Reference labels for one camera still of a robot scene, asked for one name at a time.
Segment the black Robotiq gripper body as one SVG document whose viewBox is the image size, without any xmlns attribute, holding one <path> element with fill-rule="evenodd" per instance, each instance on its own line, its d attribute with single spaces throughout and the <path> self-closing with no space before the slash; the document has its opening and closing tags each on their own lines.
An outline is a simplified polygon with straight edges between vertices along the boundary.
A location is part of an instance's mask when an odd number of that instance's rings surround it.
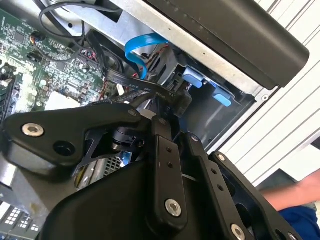
<svg viewBox="0 0 320 240">
<path fill-rule="evenodd" d="M 138 161 L 61 201 L 42 240 L 223 240 L 205 189 L 171 160 Z"/>
</svg>

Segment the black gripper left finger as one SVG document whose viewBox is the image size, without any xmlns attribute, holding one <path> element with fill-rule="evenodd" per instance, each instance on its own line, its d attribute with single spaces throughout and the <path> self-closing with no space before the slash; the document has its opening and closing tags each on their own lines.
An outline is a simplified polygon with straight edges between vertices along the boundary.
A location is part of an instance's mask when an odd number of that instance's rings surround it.
<svg viewBox="0 0 320 240">
<path fill-rule="evenodd" d="M 173 161 L 181 169 L 170 121 L 162 116 L 148 119 L 125 103 L 12 115 L 1 127 L 1 151 L 18 168 L 62 182 L 98 145 L 109 150 L 118 129 L 142 141 L 137 148 L 140 160 L 135 162 Z"/>
</svg>

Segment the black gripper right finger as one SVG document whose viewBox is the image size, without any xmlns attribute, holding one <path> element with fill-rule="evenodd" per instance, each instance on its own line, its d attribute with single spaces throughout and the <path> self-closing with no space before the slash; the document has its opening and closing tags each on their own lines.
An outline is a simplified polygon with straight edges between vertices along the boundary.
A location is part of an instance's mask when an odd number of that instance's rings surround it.
<svg viewBox="0 0 320 240">
<path fill-rule="evenodd" d="M 186 175 L 196 180 L 192 206 L 211 239 L 301 239 L 224 154 L 207 154 L 192 133 L 186 134 Z"/>
</svg>

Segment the person's hand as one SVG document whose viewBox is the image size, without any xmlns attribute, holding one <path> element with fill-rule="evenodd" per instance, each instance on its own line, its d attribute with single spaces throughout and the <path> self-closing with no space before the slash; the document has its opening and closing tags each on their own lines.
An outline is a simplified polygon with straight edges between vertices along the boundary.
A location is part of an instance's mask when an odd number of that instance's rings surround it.
<svg viewBox="0 0 320 240">
<path fill-rule="evenodd" d="M 307 202 L 320 200 L 320 171 L 317 170 L 301 180 L 298 184 L 298 192 Z"/>
</svg>

